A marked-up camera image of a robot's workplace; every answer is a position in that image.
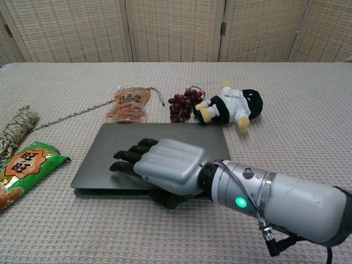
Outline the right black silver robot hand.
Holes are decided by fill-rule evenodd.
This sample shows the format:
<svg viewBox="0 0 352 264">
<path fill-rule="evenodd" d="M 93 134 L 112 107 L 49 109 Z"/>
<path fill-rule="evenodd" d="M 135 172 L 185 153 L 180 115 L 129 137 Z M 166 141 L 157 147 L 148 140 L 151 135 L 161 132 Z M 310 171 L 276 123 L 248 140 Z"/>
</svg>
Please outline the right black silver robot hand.
<svg viewBox="0 0 352 264">
<path fill-rule="evenodd" d="M 109 170 L 139 178 L 157 189 L 149 197 L 167 209 L 203 192 L 198 176 L 209 156 L 204 148 L 172 139 L 144 138 L 113 155 Z"/>
</svg>

